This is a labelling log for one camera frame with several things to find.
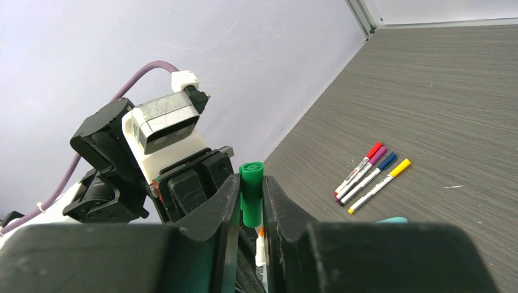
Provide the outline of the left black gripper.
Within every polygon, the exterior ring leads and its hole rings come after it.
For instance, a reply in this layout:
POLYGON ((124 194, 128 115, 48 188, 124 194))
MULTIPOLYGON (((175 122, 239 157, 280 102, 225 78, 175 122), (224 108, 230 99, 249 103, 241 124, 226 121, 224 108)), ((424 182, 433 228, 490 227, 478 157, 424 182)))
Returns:
POLYGON ((150 192, 163 223, 174 223, 210 199, 233 174, 233 148, 202 149, 161 170, 150 192))

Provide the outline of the magenta-tipped white pen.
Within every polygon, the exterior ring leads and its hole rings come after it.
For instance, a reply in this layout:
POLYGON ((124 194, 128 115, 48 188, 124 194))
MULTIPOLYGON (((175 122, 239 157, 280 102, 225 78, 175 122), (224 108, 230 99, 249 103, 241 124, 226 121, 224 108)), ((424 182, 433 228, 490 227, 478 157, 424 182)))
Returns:
POLYGON ((386 153, 387 148, 385 146, 381 146, 377 152, 373 154, 373 156, 365 163, 365 165, 356 173, 356 175, 352 178, 352 180, 342 188, 339 193, 335 196, 335 201, 339 202, 345 195, 362 179, 362 177, 369 171, 372 166, 374 166, 380 158, 386 153))

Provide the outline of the red-tipped white pen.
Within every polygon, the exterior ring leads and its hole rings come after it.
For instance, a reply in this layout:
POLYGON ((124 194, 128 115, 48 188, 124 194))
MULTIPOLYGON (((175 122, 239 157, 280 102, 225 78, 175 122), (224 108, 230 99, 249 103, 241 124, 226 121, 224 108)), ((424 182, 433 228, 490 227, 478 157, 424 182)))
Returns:
POLYGON ((335 189, 334 196, 338 193, 356 176, 358 172, 363 169, 367 162, 376 154, 376 152, 383 146, 382 142, 376 142, 366 156, 360 161, 360 163, 351 171, 351 173, 344 179, 344 181, 335 189))

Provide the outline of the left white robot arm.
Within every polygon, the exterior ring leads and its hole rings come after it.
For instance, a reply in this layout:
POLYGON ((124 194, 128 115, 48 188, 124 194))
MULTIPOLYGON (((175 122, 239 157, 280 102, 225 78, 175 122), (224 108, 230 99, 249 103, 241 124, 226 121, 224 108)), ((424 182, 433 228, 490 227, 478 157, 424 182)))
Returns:
POLYGON ((129 223, 148 217, 146 200, 164 223, 197 209, 233 173, 233 148, 211 149, 196 131, 207 102, 198 90, 120 98, 87 117, 70 145, 91 169, 28 224, 129 223))

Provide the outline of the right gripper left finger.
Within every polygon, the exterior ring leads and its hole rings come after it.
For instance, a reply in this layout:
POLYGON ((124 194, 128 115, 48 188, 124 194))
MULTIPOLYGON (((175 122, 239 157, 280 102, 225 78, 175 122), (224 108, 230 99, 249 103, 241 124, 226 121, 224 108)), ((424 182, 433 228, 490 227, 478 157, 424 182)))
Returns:
POLYGON ((2 292, 233 292, 240 177, 173 224, 45 224, 1 249, 2 292))

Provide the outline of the orange-tipped white pen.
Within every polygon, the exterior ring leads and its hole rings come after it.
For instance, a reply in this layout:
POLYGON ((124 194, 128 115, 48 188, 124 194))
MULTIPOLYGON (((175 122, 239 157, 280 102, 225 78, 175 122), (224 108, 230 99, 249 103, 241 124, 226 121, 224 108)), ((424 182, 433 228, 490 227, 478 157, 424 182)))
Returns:
POLYGON ((411 161, 409 159, 403 160, 397 167, 395 167, 381 182, 376 184, 368 193, 366 193, 362 198, 357 200, 349 209, 348 212, 350 214, 355 213, 360 207, 362 207, 370 198, 376 195, 384 186, 386 186, 391 180, 396 178, 400 173, 405 171, 410 165, 411 161))

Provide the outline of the black-tipped white pen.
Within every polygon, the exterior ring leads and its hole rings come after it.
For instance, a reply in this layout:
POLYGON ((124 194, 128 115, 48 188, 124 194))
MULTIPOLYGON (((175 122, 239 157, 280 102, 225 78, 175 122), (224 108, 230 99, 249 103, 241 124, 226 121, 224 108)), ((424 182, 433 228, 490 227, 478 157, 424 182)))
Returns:
POLYGON ((367 177, 357 183, 353 189, 349 190, 348 193, 342 193, 340 199, 338 200, 338 204, 340 206, 344 206, 350 199, 354 198, 354 196, 359 193, 364 187, 366 187, 378 174, 382 171, 390 167, 396 160, 397 154, 395 152, 391 152, 367 177))

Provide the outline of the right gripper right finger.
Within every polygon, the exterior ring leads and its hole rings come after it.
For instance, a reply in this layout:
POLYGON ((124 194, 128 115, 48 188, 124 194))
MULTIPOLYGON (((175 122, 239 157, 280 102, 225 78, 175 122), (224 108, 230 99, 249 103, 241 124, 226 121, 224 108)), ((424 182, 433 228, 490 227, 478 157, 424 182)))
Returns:
POLYGON ((468 235, 441 223, 320 222, 265 176, 270 292, 497 292, 468 235))

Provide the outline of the yellow-tipped white pen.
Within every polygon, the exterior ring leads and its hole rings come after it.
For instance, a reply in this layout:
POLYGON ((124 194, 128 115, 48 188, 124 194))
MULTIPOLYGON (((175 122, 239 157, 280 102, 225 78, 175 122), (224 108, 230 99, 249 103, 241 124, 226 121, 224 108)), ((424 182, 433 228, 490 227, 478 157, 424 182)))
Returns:
POLYGON ((264 228, 261 227, 258 230, 258 236, 255 241, 256 254, 255 254, 255 267, 256 275, 262 282, 266 281, 266 249, 264 239, 264 228))

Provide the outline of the green pen cap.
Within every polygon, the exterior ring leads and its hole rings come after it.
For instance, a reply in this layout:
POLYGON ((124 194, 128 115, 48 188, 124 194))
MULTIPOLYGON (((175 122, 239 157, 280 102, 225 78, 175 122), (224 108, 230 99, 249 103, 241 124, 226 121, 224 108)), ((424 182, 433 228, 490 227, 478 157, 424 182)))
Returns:
POLYGON ((243 224, 256 228, 262 220, 262 180, 264 165, 262 162, 250 162, 239 168, 241 177, 241 210, 243 224))

